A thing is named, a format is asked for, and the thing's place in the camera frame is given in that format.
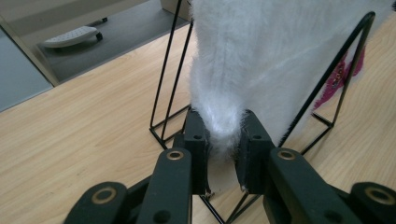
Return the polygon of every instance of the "wooden floor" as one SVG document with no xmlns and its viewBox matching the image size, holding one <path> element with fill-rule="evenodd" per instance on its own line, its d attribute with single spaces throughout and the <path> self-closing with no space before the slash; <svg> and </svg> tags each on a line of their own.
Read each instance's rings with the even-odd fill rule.
<svg viewBox="0 0 396 224">
<path fill-rule="evenodd" d="M 396 189 L 395 25 L 393 16 L 374 36 L 365 74 L 350 87 L 337 125 L 306 155 L 328 183 L 346 191 L 361 181 Z M 176 35 L 164 95 L 173 86 L 186 28 Z M 149 133 L 149 118 L 166 43 L 164 36 L 0 114 L 0 223 L 63 223 L 91 186 L 131 187 L 151 175 L 162 149 Z M 183 74 L 194 49 L 192 41 Z M 174 109 L 188 102 L 184 75 Z M 156 121 L 166 105 L 161 97 Z M 320 113 L 333 109 L 328 104 Z M 309 120 L 287 146 L 298 150 L 320 128 Z M 241 196 L 235 188 L 212 202 L 227 217 Z M 263 222 L 259 199 L 235 223 Z M 193 223 L 217 223 L 195 197 Z"/>
</svg>

